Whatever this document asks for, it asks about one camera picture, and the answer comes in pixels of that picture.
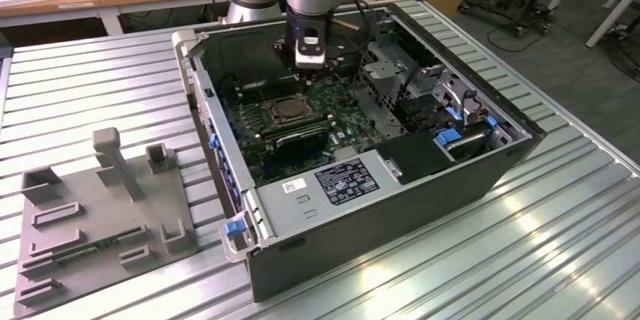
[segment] floor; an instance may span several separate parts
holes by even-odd
[[[486,41],[486,33],[505,24],[498,16],[476,9],[457,14],[454,22],[480,42],[494,51],[516,71],[582,120],[586,125],[640,163],[640,83],[634,82],[610,64],[608,53],[628,68],[620,52],[608,40],[593,49],[584,46],[608,10],[606,0],[564,0],[553,12],[554,24],[546,36],[521,52],[505,52]],[[638,12],[629,9],[621,22],[628,23]],[[506,49],[522,48],[540,35],[526,34],[514,38],[506,30],[498,30],[492,40]],[[640,60],[640,46],[629,48]]]

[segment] blue tab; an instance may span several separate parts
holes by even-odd
[[[498,125],[498,121],[493,118],[493,116],[486,117],[486,123],[489,123],[490,129],[494,129]]]
[[[246,230],[246,225],[244,221],[232,221],[230,223],[224,224],[224,233],[226,237],[233,237],[240,235]]]
[[[216,139],[216,134],[210,134],[209,137],[209,149],[213,150],[216,148],[216,143],[218,140]]]
[[[450,142],[454,142],[461,138],[462,136],[460,135],[456,129],[446,129],[441,131],[436,136],[437,142],[440,143],[441,146],[449,144]]]
[[[452,116],[456,118],[456,120],[461,120],[462,117],[460,116],[460,114],[456,113],[456,111],[453,110],[453,108],[450,106],[448,106],[446,108],[444,108],[445,111],[449,112],[449,114],[452,114]]]

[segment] motherboard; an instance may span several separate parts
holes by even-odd
[[[350,79],[336,76],[304,92],[276,98],[258,94],[250,103],[240,96],[241,101],[222,103],[257,186],[346,159],[382,141],[352,86]]]

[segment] black cable on floor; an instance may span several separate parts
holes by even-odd
[[[496,48],[498,48],[500,50],[502,50],[502,51],[505,51],[505,52],[524,52],[526,49],[530,48],[530,46],[532,46],[533,44],[536,44],[536,43],[544,38],[544,34],[541,34],[540,37],[538,37],[536,40],[533,40],[530,43],[528,43],[522,48],[520,48],[520,49],[506,49],[505,47],[498,46],[498,45],[493,42],[493,40],[490,39],[490,35],[492,35],[497,30],[504,29],[504,28],[506,28],[506,27],[509,27],[509,26],[512,26],[512,23],[510,23],[510,22],[509,22],[508,24],[505,24],[505,25],[500,25],[496,29],[493,29],[492,31],[489,31],[489,32],[486,33],[486,41],[490,43],[490,45],[493,45]]]
[[[609,42],[610,44],[613,45],[613,47],[621,51],[621,53],[625,55],[625,57],[633,62],[633,65],[636,66],[636,68],[638,67],[638,64],[637,62],[633,60],[633,58],[630,58],[630,55],[629,53],[620,47],[620,45],[617,44],[616,40],[614,39],[610,39],[609,38]],[[612,56],[612,52],[610,52],[610,49],[606,49],[605,50],[605,53],[606,53],[606,56],[609,57],[609,63],[610,65],[614,66],[614,68],[617,69],[617,71],[620,71],[620,73],[622,73],[624,75],[626,75],[626,77],[633,80],[637,84],[640,84],[640,79],[636,78],[636,76],[633,74],[629,74],[626,72],[626,70],[624,70],[618,64],[616,64],[616,61],[614,61],[614,57]]]

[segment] black plastic cover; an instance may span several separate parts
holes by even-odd
[[[400,184],[408,184],[454,165],[429,133],[414,133],[386,140],[377,144],[376,150],[381,158],[392,160],[397,167]]]

